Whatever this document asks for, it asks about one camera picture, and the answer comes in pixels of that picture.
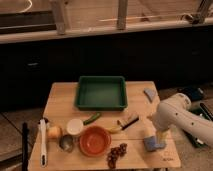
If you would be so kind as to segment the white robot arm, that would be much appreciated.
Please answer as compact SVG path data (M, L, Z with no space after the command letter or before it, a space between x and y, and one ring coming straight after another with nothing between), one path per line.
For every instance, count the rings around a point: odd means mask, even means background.
M164 143L165 133L175 125L213 148L213 122L189 111L191 100L177 93L159 102L156 111L149 117L156 129L156 141Z

